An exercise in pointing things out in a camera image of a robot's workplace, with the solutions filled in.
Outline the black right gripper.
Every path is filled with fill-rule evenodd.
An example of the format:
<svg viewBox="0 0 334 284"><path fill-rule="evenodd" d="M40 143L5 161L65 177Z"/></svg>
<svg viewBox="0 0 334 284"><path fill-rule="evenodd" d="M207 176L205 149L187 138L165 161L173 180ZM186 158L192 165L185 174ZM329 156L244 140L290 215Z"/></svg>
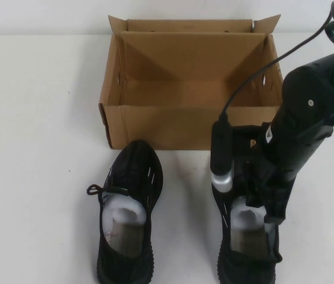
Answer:
<svg viewBox="0 0 334 284"><path fill-rule="evenodd" d="M235 166L239 173L242 195L249 207L266 209L264 222L281 225L286 219L286 206L292 191L292 182L278 177L278 166L268 157L265 150L265 134L270 126L244 125L234 128Z"/></svg>

